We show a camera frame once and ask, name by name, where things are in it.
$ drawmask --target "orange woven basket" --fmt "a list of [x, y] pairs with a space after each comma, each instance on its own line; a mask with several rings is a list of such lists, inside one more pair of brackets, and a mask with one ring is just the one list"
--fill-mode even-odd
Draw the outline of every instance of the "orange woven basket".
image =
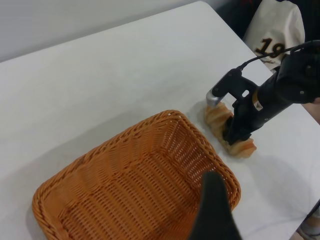
[[167, 110], [44, 182], [32, 210], [50, 240], [186, 239], [206, 171], [222, 175], [233, 209], [240, 200], [236, 177], [182, 113]]

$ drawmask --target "black cable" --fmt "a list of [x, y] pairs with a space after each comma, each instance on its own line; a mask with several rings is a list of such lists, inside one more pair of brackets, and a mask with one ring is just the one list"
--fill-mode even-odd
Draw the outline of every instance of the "black cable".
[[280, 54], [283, 54], [283, 53], [286, 53], [286, 52], [289, 52], [291, 49], [293, 49], [293, 47], [289, 47], [289, 48], [286, 48], [285, 50], [282, 50], [282, 51], [276, 51], [276, 52], [271, 52], [271, 53], [268, 53], [268, 54], [263, 54], [261, 56], [257, 56], [255, 58], [252, 58], [246, 62], [244, 62], [242, 65], [238, 66], [237, 69], [240, 69], [241, 71], [250, 63], [256, 61], [256, 60], [259, 60], [259, 59], [263, 59], [265, 57], [270, 57], [270, 56], [279, 56]]
[[283, 53], [286, 53], [286, 52], [289, 52], [289, 51], [290, 51], [290, 54], [293, 54], [297, 50], [300, 50], [302, 48], [307, 48], [307, 47], [320, 47], [320, 40], [307, 41], [307, 42], [302, 43], [302, 44], [300, 44], [298, 46], [289, 47], [289, 48], [286, 48], [286, 49], [284, 49], [282, 51], [275, 51], [275, 52], [271, 52], [271, 53], [268, 53], [268, 54], [263, 54], [261, 56], [257, 56], [255, 58], [250, 59], [249, 61], [244, 62], [242, 65], [238, 66], [236, 69], [240, 69], [240, 71], [242, 71], [249, 63], [252, 63], [255, 60], [263, 59], [265, 57], [270, 57], [270, 56], [277, 57], [280, 54], [283, 54]]

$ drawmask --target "bread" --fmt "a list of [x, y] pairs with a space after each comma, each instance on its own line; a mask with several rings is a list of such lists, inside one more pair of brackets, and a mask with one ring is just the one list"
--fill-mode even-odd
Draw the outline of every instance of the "bread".
[[222, 102], [216, 107], [207, 106], [204, 111], [205, 123], [210, 127], [213, 135], [219, 140], [228, 153], [237, 158], [249, 158], [257, 149], [253, 139], [249, 138], [246, 141], [237, 141], [233, 145], [229, 145], [223, 138], [225, 123], [227, 119], [232, 116], [232, 112]]

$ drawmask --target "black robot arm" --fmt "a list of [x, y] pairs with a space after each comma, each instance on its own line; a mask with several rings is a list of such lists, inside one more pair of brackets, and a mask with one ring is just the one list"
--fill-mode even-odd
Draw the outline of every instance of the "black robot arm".
[[[215, 107], [230, 93], [236, 98], [223, 138], [230, 145], [245, 141], [255, 130], [291, 104], [312, 103], [320, 97], [320, 40], [310, 41], [290, 50], [280, 68], [261, 86], [242, 76], [242, 69], [256, 57], [230, 70], [207, 94], [207, 103]], [[242, 96], [245, 90], [249, 94]]]

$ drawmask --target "white table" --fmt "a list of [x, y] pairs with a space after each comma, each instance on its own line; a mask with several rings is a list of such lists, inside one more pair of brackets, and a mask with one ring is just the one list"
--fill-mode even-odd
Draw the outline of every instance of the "white table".
[[[185, 113], [235, 173], [242, 197], [233, 215], [243, 239], [288, 239], [320, 199], [320, 127], [293, 105], [253, 134], [257, 151], [239, 160], [202, 119], [207, 91], [252, 57], [196, 2], [1, 63], [0, 239], [44, 239], [31, 210], [36, 188], [167, 109]], [[256, 61], [243, 75], [260, 85], [271, 73]]]

